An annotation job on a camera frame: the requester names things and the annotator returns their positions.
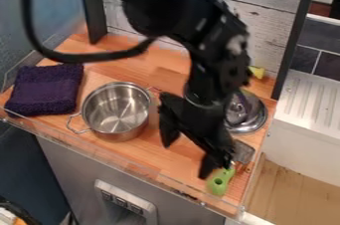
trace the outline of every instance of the purple towel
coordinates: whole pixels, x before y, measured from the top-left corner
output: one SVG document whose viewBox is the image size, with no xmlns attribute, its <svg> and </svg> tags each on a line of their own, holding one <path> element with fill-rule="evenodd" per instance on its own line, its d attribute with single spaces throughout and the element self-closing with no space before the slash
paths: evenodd
<svg viewBox="0 0 340 225">
<path fill-rule="evenodd" d="M 5 109 L 24 116 L 72 113 L 83 74 L 83 65 L 23 67 Z"/>
</svg>

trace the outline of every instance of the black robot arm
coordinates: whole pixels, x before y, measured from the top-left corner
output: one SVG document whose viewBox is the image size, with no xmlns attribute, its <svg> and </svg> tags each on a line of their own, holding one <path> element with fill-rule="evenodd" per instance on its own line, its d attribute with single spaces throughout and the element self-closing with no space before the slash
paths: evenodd
<svg viewBox="0 0 340 225">
<path fill-rule="evenodd" d="M 207 177 L 213 168 L 228 168 L 233 158 L 233 140 L 224 127 L 225 109 L 232 94 L 248 84 L 247 26 L 222 0 L 121 1 L 131 26 L 147 37 L 126 51 L 79 56 L 45 48 L 35 35 L 32 0 L 21 0 L 25 31 L 37 51 L 62 63 L 137 56 L 161 36 L 182 44 L 190 53 L 191 72 L 184 98 L 161 94 L 163 144 L 169 146 L 182 132 L 204 149 L 201 178 Z"/>
</svg>

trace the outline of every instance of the green toy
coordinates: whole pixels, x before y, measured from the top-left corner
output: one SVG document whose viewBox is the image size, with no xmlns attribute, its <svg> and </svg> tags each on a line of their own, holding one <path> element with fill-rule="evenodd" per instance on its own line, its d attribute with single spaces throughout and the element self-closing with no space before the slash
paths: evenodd
<svg viewBox="0 0 340 225">
<path fill-rule="evenodd" d="M 223 196 L 226 193 L 228 183 L 233 178 L 234 174 L 235 169 L 233 167 L 230 169 L 219 169 L 207 180 L 208 190 L 214 195 Z"/>
</svg>

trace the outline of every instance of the blue tile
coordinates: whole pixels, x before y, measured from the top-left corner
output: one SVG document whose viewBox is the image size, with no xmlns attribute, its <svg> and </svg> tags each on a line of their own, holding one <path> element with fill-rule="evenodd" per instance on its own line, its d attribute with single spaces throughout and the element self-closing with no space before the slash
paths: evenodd
<svg viewBox="0 0 340 225">
<path fill-rule="evenodd" d="M 340 54 L 322 53 L 314 74 L 340 81 Z"/>
<path fill-rule="evenodd" d="M 290 68 L 293 70 L 312 73 L 319 51 L 296 46 Z"/>
</svg>

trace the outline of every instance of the yellow object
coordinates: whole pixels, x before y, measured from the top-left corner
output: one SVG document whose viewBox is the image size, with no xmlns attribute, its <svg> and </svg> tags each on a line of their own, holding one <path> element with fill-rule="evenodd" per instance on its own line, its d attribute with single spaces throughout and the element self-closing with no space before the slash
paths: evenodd
<svg viewBox="0 0 340 225">
<path fill-rule="evenodd" d="M 250 66 L 250 70 L 257 79 L 262 79 L 264 77 L 264 68 Z"/>
</svg>

